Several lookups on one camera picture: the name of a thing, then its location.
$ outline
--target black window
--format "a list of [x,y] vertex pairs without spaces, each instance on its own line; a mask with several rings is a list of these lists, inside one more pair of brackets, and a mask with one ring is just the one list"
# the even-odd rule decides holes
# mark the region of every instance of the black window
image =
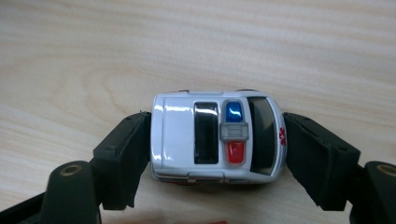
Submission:
[[253,157],[250,171],[270,175],[276,156],[276,122],[272,107],[263,97],[248,97],[252,128]]
[[194,116],[194,162],[195,164],[216,164],[219,162],[218,104],[195,103]]

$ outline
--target red emblem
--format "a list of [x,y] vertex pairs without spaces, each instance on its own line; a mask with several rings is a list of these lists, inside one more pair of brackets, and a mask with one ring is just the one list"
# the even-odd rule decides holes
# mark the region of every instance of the red emblem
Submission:
[[285,146],[286,145],[286,132],[283,127],[281,127],[279,130],[279,139],[280,139],[280,145]]

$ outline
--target white toy car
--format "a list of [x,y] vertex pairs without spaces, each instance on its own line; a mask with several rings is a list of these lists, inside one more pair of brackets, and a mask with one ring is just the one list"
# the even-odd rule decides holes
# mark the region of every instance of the white toy car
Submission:
[[173,183],[268,183],[287,154],[278,105],[259,91],[179,91],[155,97],[151,170]]

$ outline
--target wood grain surface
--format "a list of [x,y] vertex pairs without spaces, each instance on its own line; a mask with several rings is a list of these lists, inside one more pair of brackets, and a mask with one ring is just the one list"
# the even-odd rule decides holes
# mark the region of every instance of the wood grain surface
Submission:
[[[178,90],[255,89],[396,163],[395,1],[1,1],[0,210],[88,161],[126,116]],[[348,223],[285,169],[266,186],[182,187],[143,173],[104,223]]]

